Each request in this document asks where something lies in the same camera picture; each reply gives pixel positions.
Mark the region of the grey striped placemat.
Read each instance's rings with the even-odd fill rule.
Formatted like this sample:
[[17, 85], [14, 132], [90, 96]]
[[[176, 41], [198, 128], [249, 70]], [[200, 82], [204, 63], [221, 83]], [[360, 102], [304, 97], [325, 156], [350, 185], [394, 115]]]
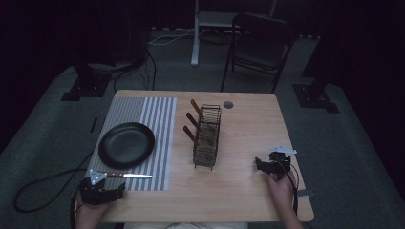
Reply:
[[151, 175], [152, 178], [107, 177], [105, 188], [116, 189], [122, 182], [127, 191], [162, 191], [168, 189], [170, 163], [175, 126], [176, 97], [115, 97], [100, 131], [88, 171], [116, 172], [106, 166], [98, 156], [98, 145], [104, 135], [118, 124], [137, 122], [147, 126], [154, 134], [152, 154], [140, 165], [119, 170], [120, 173]]

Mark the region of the white desk frame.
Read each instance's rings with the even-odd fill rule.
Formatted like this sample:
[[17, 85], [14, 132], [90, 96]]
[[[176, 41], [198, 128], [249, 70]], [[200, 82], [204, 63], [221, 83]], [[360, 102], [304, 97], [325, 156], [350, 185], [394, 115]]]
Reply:
[[200, 1], [201, 0], [195, 0], [194, 36], [190, 60], [190, 64], [192, 67], [197, 67], [199, 65], [200, 28], [229, 28], [231, 26], [231, 19], [236, 15], [235, 12], [201, 10]]

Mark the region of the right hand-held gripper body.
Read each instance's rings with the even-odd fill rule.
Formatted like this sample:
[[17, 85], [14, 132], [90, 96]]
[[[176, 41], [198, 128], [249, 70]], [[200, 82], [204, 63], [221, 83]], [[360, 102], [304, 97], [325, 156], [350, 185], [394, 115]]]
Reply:
[[276, 180], [280, 180], [285, 173], [290, 171], [291, 155], [296, 155], [297, 151], [287, 146], [275, 146], [270, 149], [269, 160], [274, 169], [272, 174]]

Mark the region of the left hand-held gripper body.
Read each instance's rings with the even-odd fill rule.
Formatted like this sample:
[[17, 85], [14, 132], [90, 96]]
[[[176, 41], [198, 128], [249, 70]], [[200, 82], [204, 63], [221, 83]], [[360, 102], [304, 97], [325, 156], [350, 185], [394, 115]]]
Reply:
[[84, 203], [97, 206], [108, 202], [104, 189], [106, 177], [105, 173], [91, 169], [89, 175], [80, 181], [79, 192]]

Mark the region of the person's right hand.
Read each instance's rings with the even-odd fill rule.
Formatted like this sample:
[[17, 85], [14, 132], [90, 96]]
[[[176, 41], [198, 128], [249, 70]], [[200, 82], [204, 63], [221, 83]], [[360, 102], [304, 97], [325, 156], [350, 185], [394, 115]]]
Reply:
[[295, 181], [292, 177], [284, 175], [278, 181], [270, 175], [266, 176], [270, 195], [277, 210], [292, 210], [293, 188]]

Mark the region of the black folding chair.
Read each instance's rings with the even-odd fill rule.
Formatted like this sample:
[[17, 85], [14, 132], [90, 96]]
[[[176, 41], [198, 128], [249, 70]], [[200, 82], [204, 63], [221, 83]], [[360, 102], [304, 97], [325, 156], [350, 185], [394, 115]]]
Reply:
[[264, 17], [253, 13], [238, 13], [232, 19], [231, 42], [228, 49], [221, 91], [227, 77], [228, 66], [236, 66], [273, 75], [273, 94], [293, 44], [299, 34], [296, 28], [284, 20]]

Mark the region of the wooden handled table knife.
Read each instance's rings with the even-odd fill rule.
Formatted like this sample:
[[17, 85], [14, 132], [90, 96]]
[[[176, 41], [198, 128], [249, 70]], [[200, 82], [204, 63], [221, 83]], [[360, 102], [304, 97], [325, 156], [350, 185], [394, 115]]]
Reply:
[[152, 178], [152, 175], [131, 174], [131, 173], [102, 173], [107, 177], [126, 177], [126, 178]]

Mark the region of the black round plate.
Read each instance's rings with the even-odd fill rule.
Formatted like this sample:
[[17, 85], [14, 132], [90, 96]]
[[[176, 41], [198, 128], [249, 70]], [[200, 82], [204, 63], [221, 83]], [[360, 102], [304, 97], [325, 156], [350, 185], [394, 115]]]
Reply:
[[137, 122], [118, 124], [109, 130], [98, 144], [98, 156], [108, 167], [130, 169], [140, 165], [153, 152], [155, 136]]

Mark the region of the black stand base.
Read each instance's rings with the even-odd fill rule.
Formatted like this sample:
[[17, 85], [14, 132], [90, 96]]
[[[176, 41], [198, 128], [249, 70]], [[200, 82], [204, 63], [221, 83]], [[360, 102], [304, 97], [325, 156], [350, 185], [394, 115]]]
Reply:
[[339, 114], [339, 110], [326, 93], [328, 79], [322, 74], [324, 67], [308, 64], [303, 76], [313, 77], [310, 84], [293, 84], [297, 100], [301, 108], [325, 109], [327, 113]]
[[77, 78], [72, 88], [62, 95], [62, 101], [78, 101], [82, 97], [104, 96], [111, 79], [109, 74], [94, 73], [87, 63], [76, 63], [74, 69]]

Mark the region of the black wire rack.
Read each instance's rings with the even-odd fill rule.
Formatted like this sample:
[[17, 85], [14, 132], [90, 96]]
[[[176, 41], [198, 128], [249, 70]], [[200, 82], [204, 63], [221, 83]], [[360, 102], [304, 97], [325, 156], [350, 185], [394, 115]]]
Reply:
[[216, 164], [222, 109], [219, 105], [204, 104], [198, 119], [196, 139], [198, 144], [193, 149], [193, 163], [210, 169]]

